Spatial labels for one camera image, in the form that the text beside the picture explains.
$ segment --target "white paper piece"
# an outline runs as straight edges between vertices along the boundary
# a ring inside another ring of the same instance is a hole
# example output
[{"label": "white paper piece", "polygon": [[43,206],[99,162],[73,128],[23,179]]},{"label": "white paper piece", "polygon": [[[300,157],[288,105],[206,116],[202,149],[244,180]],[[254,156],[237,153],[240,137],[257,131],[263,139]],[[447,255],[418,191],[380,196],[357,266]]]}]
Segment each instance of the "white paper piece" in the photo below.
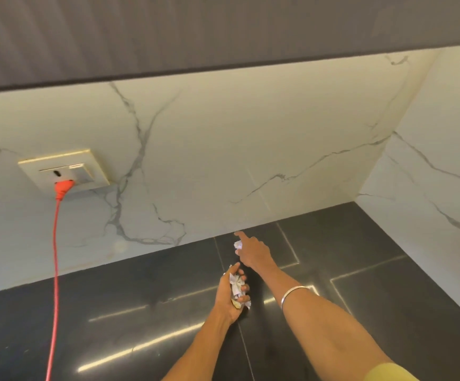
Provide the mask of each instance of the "white paper piece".
[{"label": "white paper piece", "polygon": [[[232,294],[233,294],[233,299],[232,299],[232,302],[234,304],[235,307],[237,307],[236,304],[239,304],[239,302],[237,302],[237,299],[241,296],[245,296],[246,295],[246,291],[242,291],[241,290],[241,287],[244,286],[246,283],[243,281],[242,277],[239,275],[239,274],[230,274],[230,284],[232,285]],[[251,301],[247,301],[244,303],[244,305],[246,305],[249,308],[251,308]]]}]

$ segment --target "silver bracelet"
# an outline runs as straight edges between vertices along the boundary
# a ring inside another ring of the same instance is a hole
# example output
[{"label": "silver bracelet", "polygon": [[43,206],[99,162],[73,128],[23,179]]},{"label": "silver bracelet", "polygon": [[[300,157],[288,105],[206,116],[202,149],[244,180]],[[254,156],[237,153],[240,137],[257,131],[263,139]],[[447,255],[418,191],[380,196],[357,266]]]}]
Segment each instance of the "silver bracelet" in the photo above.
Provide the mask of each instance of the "silver bracelet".
[{"label": "silver bracelet", "polygon": [[294,286],[293,288],[291,288],[290,290],[288,290],[288,291],[284,294],[283,298],[281,299],[281,311],[283,311],[283,302],[285,302],[285,299],[286,299],[286,297],[288,296],[288,294],[290,294],[290,293],[293,292],[294,290],[297,290],[298,288],[306,288],[306,289],[309,290],[309,288],[307,288],[307,287],[305,287],[305,286]]}]

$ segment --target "floor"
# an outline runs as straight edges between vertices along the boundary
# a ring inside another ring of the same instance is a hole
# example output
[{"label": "floor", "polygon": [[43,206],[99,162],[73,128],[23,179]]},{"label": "floor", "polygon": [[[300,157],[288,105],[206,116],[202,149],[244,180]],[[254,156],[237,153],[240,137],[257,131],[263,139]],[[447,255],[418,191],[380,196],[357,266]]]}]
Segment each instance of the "floor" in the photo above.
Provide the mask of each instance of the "floor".
[{"label": "floor", "polygon": [[[460,308],[355,204],[246,230],[422,381],[460,379]],[[63,275],[53,380],[161,380],[209,313],[232,234]],[[318,380],[261,279],[215,380]],[[0,292],[0,380],[44,378],[52,281]]]}]

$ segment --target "bracelet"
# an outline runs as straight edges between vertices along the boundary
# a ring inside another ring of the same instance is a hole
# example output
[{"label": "bracelet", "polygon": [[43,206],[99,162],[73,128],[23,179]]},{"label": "bracelet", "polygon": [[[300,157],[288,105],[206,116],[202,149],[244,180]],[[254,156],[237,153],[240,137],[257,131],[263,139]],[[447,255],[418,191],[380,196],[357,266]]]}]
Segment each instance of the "bracelet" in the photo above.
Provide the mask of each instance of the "bracelet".
[{"label": "bracelet", "polygon": [[298,288],[306,288],[306,289],[309,290],[309,288],[307,288],[307,287],[305,287],[305,286],[294,286],[293,288],[291,288],[290,290],[288,290],[288,291],[284,294],[283,298],[281,299],[281,311],[283,311],[283,303],[285,302],[286,297],[287,297],[291,292],[293,292],[294,290],[297,290]]}]

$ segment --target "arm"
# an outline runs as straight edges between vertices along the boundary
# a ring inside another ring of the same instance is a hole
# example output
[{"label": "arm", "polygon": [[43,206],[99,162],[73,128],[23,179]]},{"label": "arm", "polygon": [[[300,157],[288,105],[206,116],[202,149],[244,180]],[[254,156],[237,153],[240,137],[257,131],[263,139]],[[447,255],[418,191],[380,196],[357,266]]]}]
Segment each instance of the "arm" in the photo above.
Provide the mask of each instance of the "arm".
[{"label": "arm", "polygon": [[[280,304],[283,295],[300,283],[277,267],[263,242],[243,232],[235,235],[242,241],[242,249],[236,251],[241,261],[262,277]],[[375,366],[392,362],[357,320],[308,289],[291,292],[284,301],[283,312],[324,381],[362,381]]]},{"label": "arm", "polygon": [[[230,273],[235,274],[239,263],[233,265],[221,277],[216,293],[216,302],[191,346],[175,363],[163,381],[209,381],[212,378],[219,350],[230,325],[237,320],[244,307],[236,309],[231,301]],[[248,291],[249,286],[242,286]],[[240,297],[239,302],[249,301],[249,296]]]}]

